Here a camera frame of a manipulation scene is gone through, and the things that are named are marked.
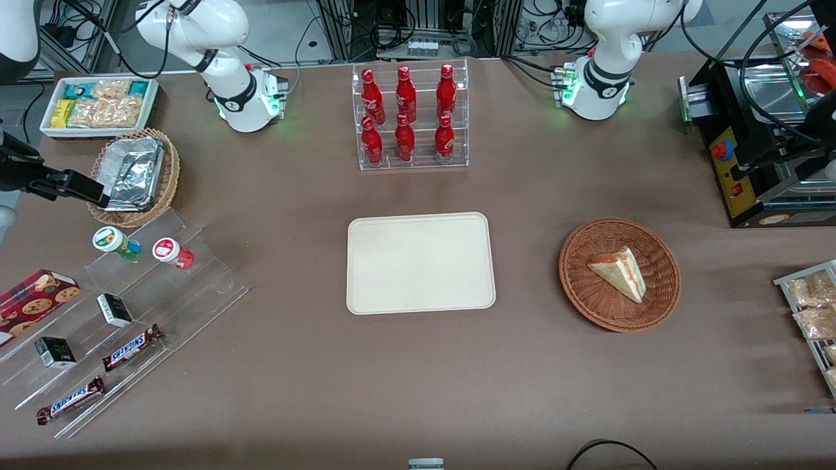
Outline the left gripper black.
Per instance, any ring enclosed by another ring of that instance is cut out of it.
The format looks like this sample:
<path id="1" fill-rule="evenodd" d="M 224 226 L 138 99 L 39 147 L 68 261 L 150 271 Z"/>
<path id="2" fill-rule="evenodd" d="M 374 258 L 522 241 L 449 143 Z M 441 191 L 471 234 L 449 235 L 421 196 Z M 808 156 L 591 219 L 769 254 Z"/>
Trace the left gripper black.
<path id="1" fill-rule="evenodd" d="M 818 140 L 827 155 L 834 159 L 835 146 L 835 97 L 823 97 L 813 104 L 802 123 L 802 133 Z M 785 131 L 767 131 L 765 140 L 750 136 L 737 144 L 737 166 L 750 167 L 761 160 L 765 164 L 779 164 L 794 159 L 806 158 L 807 141 Z"/>

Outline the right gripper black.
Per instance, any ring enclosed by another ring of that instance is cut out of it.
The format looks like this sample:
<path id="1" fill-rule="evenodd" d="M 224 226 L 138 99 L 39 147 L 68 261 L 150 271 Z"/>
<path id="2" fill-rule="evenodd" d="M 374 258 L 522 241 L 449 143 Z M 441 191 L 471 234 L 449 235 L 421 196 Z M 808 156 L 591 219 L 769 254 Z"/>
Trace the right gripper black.
<path id="1" fill-rule="evenodd" d="M 74 170 L 64 170 L 62 185 L 52 179 L 61 172 L 45 166 L 39 152 L 25 142 L 2 130 L 1 190 L 21 191 L 45 199 L 60 197 L 83 200 L 99 208 L 110 197 L 104 185 Z"/>

